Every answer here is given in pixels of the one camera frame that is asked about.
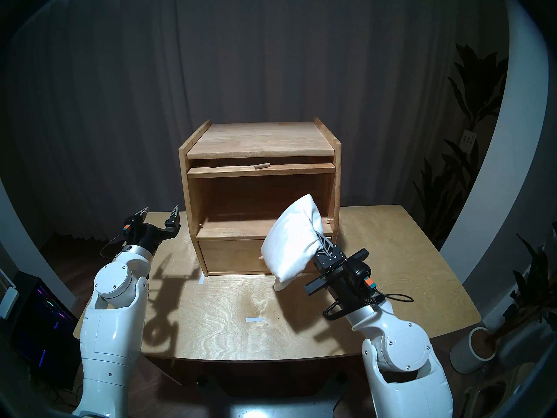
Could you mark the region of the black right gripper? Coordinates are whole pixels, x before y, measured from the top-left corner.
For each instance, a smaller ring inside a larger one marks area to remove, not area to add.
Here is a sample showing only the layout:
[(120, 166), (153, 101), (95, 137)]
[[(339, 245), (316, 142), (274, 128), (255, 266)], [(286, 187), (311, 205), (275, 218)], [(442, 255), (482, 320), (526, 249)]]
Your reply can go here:
[(305, 285), (307, 295), (326, 289), (334, 302), (326, 310), (358, 310), (374, 306), (374, 287), (368, 283), (371, 269), (365, 263), (367, 249), (361, 249), (350, 257), (333, 244), (329, 238), (319, 234), (321, 249), (314, 256), (314, 266), (319, 277)]

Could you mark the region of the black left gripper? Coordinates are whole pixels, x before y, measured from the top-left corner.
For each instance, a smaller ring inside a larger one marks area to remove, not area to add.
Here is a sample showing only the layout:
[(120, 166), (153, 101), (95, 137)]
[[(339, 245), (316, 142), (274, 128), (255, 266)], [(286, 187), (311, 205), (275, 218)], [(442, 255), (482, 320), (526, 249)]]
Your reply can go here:
[(130, 244), (143, 248), (150, 254), (156, 254), (160, 244), (175, 238), (180, 230), (180, 213), (178, 205), (173, 208), (168, 219), (164, 222), (164, 229), (151, 224), (143, 224), (149, 207), (145, 207), (134, 215), (134, 225), (130, 230)]

